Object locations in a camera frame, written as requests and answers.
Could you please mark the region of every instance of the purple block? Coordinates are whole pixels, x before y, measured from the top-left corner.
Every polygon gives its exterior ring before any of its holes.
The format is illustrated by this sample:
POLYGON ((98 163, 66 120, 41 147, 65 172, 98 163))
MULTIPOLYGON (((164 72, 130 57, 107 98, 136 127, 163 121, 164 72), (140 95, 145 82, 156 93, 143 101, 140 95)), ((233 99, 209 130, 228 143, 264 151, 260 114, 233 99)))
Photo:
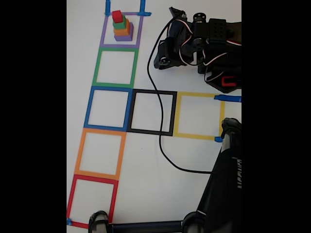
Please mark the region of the purple block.
POLYGON ((130 27, 130 34, 129 35, 115 35, 116 41, 132 41, 133 40, 133 31, 134 31, 134 26, 133 23, 131 23, 130 27))

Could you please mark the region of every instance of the blue tape strip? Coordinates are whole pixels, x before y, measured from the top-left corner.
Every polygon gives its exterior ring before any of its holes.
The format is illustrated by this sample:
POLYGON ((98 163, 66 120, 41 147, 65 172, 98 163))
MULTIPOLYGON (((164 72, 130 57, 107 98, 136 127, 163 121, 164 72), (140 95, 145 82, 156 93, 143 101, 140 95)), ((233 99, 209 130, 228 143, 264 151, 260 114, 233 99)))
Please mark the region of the blue tape strip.
POLYGON ((218 96, 214 97, 214 100, 222 100, 222 101, 240 102, 240 103, 242 103, 242 96, 218 95, 218 96))
POLYGON ((71 223, 71 219, 70 218, 67 218, 67 225, 71 226, 72 223, 71 223))
POLYGON ((223 139, 221 137, 215 137, 215 142, 223 142, 223 139))
POLYGON ((146 0, 140 0, 140 9, 137 12, 138 16, 150 16, 151 12, 145 12, 146 0))
POLYGON ((105 15, 106 15, 106 16, 109 16, 109 15, 110 15, 110 0, 106 0, 105 15))
POLYGON ((151 12, 137 12, 138 16, 150 16, 151 12))
POLYGON ((140 12, 145 12, 146 0, 140 0, 140 12))

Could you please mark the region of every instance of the block tower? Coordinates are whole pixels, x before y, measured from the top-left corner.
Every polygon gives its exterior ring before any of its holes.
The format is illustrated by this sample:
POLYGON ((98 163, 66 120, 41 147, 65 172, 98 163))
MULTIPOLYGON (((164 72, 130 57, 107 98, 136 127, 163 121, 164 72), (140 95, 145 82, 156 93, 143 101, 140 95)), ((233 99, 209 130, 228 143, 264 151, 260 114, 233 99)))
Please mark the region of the block tower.
POLYGON ((125 15, 121 11, 113 11, 112 19, 116 41, 132 41, 134 26, 125 15))

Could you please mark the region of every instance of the red block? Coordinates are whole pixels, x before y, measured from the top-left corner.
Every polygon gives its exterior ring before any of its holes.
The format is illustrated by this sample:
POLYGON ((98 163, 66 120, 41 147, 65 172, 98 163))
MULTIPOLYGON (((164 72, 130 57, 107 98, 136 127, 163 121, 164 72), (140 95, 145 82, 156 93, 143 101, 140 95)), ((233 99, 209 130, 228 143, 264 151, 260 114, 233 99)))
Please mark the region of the red block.
POLYGON ((123 15, 121 11, 113 11, 112 12, 112 19, 115 23, 122 23, 123 22, 123 15))

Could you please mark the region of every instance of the orange block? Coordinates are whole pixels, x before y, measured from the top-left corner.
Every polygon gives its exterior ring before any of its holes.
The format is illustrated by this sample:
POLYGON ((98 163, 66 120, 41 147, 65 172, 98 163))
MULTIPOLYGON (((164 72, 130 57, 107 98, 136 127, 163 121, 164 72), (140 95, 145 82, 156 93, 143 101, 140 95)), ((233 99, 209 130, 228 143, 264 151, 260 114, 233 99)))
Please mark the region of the orange block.
POLYGON ((113 29, 113 32, 115 34, 115 36, 120 36, 120 35, 129 35, 130 34, 130 21, 128 21, 128 19, 126 19, 126 28, 125 29, 113 29))

